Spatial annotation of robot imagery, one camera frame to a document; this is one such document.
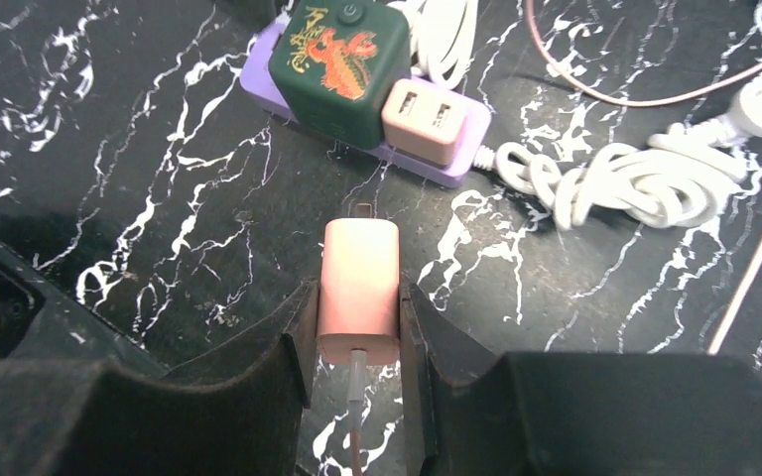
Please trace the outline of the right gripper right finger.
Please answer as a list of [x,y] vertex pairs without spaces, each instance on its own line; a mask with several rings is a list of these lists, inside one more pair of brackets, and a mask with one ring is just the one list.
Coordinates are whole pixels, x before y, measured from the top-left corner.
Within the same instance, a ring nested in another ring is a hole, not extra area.
[[762,381],[704,354],[501,355],[399,290],[409,475],[762,475]]

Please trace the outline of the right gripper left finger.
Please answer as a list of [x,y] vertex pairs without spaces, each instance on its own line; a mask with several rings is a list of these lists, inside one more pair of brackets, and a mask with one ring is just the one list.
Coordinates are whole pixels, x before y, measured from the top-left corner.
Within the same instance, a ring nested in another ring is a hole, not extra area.
[[318,284],[152,379],[110,361],[0,360],[0,475],[291,475]]

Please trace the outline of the pink charger with cable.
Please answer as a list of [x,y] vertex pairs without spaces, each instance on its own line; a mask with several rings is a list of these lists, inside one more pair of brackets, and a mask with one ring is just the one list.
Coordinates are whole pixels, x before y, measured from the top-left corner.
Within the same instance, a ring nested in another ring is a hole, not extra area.
[[[762,64],[738,73],[732,82],[740,89],[756,77],[762,77]],[[327,362],[348,368],[350,470],[356,475],[363,471],[359,444],[367,369],[399,353],[397,342],[371,346],[375,324],[392,337],[399,334],[399,260],[382,256],[379,228],[380,221],[372,217],[331,221],[319,284],[317,341]]]

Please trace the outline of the small pink adapter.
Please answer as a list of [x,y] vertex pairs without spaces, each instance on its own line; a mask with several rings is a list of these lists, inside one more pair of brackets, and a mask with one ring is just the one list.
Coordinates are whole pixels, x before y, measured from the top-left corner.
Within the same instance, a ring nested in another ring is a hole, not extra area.
[[442,169],[453,160],[466,117],[459,94],[409,78],[395,82],[381,112],[388,145]]

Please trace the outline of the purple power strip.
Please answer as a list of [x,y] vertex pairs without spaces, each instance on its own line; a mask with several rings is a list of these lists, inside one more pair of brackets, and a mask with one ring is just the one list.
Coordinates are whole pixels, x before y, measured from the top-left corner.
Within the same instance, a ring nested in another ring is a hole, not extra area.
[[[297,123],[298,120],[277,89],[267,67],[272,50],[286,27],[286,23],[275,20],[259,32],[243,66],[240,84],[257,106],[290,123]],[[487,151],[483,140],[491,123],[491,114],[485,104],[465,96],[461,100],[467,108],[467,117],[448,166],[440,168],[386,143],[365,153],[444,187],[460,187],[477,155]]]

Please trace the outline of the green power adapter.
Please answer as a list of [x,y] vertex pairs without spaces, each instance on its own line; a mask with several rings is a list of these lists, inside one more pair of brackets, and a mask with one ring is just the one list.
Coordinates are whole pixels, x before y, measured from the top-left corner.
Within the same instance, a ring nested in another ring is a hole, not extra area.
[[362,150],[384,140],[381,110],[409,75],[410,28],[375,1],[302,1],[268,62],[298,122]]

